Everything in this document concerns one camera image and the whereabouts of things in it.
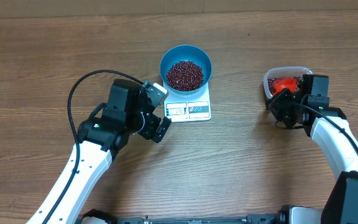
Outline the orange plastic measuring scoop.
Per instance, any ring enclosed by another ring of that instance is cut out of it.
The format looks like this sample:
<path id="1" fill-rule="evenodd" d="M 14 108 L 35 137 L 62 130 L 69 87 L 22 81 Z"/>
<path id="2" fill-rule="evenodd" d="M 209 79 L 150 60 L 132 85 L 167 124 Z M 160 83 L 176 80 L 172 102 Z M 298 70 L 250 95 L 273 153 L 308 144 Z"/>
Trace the orange plastic measuring scoop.
<path id="1" fill-rule="evenodd" d="M 298 82 L 295 78 L 281 78 L 273 83 L 273 94 L 276 95 L 284 89 L 295 92 L 298 89 Z"/>

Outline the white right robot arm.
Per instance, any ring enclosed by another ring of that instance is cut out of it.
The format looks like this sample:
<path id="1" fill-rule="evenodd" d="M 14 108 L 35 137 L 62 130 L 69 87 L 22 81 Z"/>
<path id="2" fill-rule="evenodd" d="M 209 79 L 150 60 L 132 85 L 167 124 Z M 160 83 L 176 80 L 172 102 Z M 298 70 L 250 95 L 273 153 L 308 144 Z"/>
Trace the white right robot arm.
<path id="1" fill-rule="evenodd" d="M 358 142 L 346 115 L 331 107 L 329 78 L 268 78 L 266 108 L 285 129 L 304 129 L 321 149 L 336 178 L 323 209 L 288 206 L 277 223 L 358 223 Z"/>

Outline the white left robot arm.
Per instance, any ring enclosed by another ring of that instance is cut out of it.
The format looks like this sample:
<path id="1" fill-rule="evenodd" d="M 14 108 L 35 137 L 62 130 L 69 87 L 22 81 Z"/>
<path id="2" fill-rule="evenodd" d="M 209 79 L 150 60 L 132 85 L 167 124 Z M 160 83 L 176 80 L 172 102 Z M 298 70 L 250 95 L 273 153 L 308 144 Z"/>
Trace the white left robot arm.
<path id="1" fill-rule="evenodd" d="M 98 105 L 76 134 L 70 158 L 29 223 L 74 223 L 100 177 L 131 134 L 159 143 L 171 124 L 153 114 L 168 96 L 158 83 L 116 79 L 109 99 Z"/>

